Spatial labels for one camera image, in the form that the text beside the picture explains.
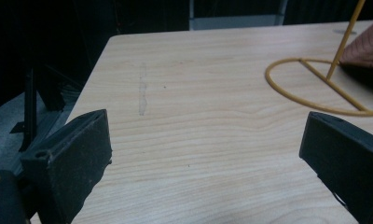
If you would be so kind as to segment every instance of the wood grain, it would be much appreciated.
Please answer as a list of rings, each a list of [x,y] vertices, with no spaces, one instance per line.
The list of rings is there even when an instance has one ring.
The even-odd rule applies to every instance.
[[[113,163],[75,223],[356,223],[298,157],[311,110],[264,79],[281,58],[330,60],[346,27],[111,38],[70,119],[108,110]],[[371,90],[337,73],[373,106]],[[295,94],[348,106],[297,65],[273,76]],[[373,133],[373,118],[342,118]]]

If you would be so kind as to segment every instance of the wire stand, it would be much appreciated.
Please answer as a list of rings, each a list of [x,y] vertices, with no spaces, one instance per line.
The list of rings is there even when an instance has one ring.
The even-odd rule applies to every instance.
[[[335,55],[335,58],[333,61],[328,60],[320,60],[320,59],[308,59],[308,58],[287,58],[283,60],[279,60],[277,62],[274,62],[268,66],[265,72],[265,78],[268,81],[268,83],[271,85],[271,87],[276,90],[279,94],[287,97],[288,99],[295,101],[299,104],[309,106],[314,109],[322,110],[329,113],[335,113],[335,114],[341,114],[341,115],[349,115],[349,116],[373,116],[373,110],[369,110],[365,106],[363,106],[361,103],[359,103],[357,100],[353,99],[346,91],[344,91],[341,87],[336,85],[334,82],[332,82],[330,79],[335,71],[336,66],[339,65],[339,59],[340,56],[343,54],[344,47],[346,46],[347,39],[349,38],[352,28],[355,25],[358,15],[361,12],[362,7],[364,6],[365,0],[359,0],[357,3],[357,6],[355,8],[355,11],[352,14],[352,18],[350,19],[349,26],[347,27],[346,33],[344,34],[340,45],[338,47],[338,51]],[[348,101],[351,105],[353,105],[356,110],[347,110],[347,109],[341,109],[341,108],[335,108],[331,106],[321,105],[317,104],[315,102],[303,99],[301,97],[295,96],[291,94],[290,92],[284,90],[282,87],[277,85],[273,79],[270,76],[270,71],[275,66],[278,66],[283,63],[294,63],[298,62],[304,65],[309,71],[311,71],[313,74],[315,74],[318,78],[320,78],[327,86],[332,88],[335,92],[337,92],[341,97],[343,97],[346,101]],[[329,68],[328,73],[325,75],[321,74],[317,69],[315,69],[310,63],[330,63],[331,66]]]

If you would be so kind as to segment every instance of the dark background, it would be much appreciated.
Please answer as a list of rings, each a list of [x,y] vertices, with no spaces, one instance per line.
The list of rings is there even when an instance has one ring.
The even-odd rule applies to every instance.
[[[274,14],[280,0],[196,0],[195,17]],[[21,18],[34,52],[82,86],[112,35],[188,30],[188,0],[20,0]],[[0,15],[0,106],[24,90],[26,59]],[[359,20],[373,19],[366,0]],[[65,81],[48,72],[52,85]]]

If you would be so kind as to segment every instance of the metal bar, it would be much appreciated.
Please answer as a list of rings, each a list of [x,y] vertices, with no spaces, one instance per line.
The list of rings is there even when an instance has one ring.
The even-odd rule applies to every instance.
[[[355,11],[352,14],[352,18],[350,19],[349,26],[347,27],[346,33],[344,34],[340,45],[338,46],[338,51],[336,52],[334,61],[331,63],[331,67],[329,68],[328,74],[326,75],[326,79],[329,80],[331,79],[335,67],[338,65],[338,60],[340,59],[341,55],[343,54],[344,47],[346,46],[347,39],[349,39],[350,34],[352,33],[352,28],[355,25],[355,22],[358,19],[358,16],[362,10],[362,7],[364,6],[365,0],[359,0],[357,3],[357,6],[355,7]]]
[[[24,93],[24,127],[23,143],[19,151],[25,151],[36,136],[36,86],[35,71],[30,68],[26,72],[26,87]]]
[[[189,0],[189,30],[194,30],[194,20],[195,20],[195,6],[194,6],[194,0]]]
[[[281,0],[279,4],[279,10],[276,15],[276,21],[274,22],[275,25],[283,25],[285,10],[288,0]]]
[[[321,74],[317,69],[311,66],[307,61],[300,59],[300,62],[307,67],[312,73],[314,73],[318,78],[320,78],[326,85],[328,85],[332,90],[337,92],[341,97],[343,97],[346,101],[348,101],[351,105],[353,105],[358,110],[368,111],[366,107],[361,105],[357,100],[352,98],[346,91],[342,90],[338,85],[331,82],[329,79],[325,78],[323,74]]]

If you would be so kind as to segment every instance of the wooden table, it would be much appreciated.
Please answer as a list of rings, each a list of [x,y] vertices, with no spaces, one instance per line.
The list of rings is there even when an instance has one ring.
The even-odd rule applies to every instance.
[[[371,23],[358,22],[356,35]],[[75,223],[356,223],[298,157],[311,109],[264,78],[282,58],[332,60],[346,27],[111,38],[70,119],[108,110],[113,163]],[[297,63],[273,78],[295,94],[348,106]],[[371,90],[341,71],[332,78],[373,107]],[[373,133],[373,118],[338,117]]]

